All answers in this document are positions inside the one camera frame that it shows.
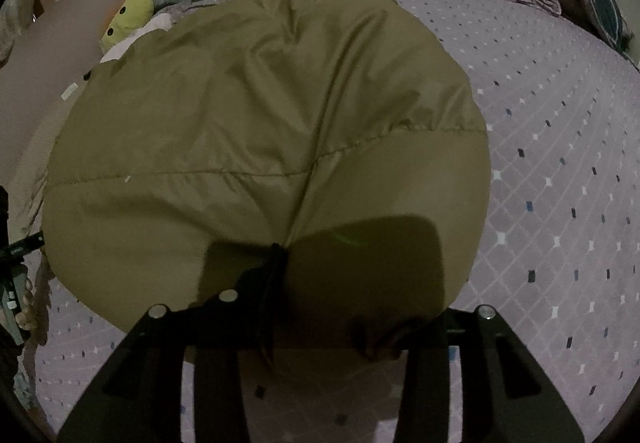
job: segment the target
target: stuffed animal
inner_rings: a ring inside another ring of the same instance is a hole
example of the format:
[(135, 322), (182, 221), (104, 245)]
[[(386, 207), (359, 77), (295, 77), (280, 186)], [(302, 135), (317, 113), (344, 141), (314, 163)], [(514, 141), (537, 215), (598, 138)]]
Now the stuffed animal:
[(125, 0), (114, 17), (103, 27), (100, 48), (107, 53), (121, 40), (142, 28), (154, 14), (153, 0)]

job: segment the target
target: folded olive jacket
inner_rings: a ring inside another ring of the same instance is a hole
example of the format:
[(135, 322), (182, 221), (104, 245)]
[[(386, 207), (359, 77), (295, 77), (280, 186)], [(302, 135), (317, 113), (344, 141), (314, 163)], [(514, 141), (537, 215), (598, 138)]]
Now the folded olive jacket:
[(271, 363), (340, 374), (455, 299), (489, 181), (465, 72), (394, 0), (234, 0), (93, 70), (43, 227), (54, 273), (125, 331), (287, 246)]

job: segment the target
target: brown garment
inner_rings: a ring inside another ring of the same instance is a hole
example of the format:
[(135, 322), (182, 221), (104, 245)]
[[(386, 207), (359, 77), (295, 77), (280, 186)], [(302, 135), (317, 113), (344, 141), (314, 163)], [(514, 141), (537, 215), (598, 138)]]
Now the brown garment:
[(394, 0), (235, 0), (93, 70), (50, 159), (47, 256), (128, 330), (288, 246), (274, 363), (343, 373), (453, 301), (489, 179), (465, 72)]

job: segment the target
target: white cloth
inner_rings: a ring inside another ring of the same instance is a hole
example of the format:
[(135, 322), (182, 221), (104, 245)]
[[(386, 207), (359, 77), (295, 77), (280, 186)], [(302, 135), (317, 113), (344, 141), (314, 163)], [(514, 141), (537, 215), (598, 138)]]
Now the white cloth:
[(117, 60), (122, 57), (127, 49), (136, 42), (140, 37), (153, 30), (165, 30), (168, 32), (174, 25), (174, 20), (169, 14), (160, 14), (151, 19), (145, 26), (137, 29), (125, 40), (120, 41), (113, 46), (105, 55), (100, 59), (100, 63), (108, 62), (110, 60)]

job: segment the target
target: mattress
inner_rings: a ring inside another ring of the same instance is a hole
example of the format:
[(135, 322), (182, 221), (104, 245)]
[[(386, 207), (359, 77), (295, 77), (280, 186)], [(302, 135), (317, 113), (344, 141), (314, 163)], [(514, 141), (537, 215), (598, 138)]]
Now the mattress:
[[(396, 0), (469, 76), (490, 138), (492, 188), (478, 256), (452, 304), (495, 306), (593, 441), (640, 375), (640, 74), (602, 41), (507, 0)], [(35, 419), (60, 429), (124, 334), (85, 307), (40, 257), (28, 261), (42, 330), (23, 354)], [(462, 432), (450, 351), (450, 441)], [(274, 381), (241, 357), (252, 441), (393, 440), (404, 357), (348, 383)], [(182, 440), (194, 440), (185, 363)]]

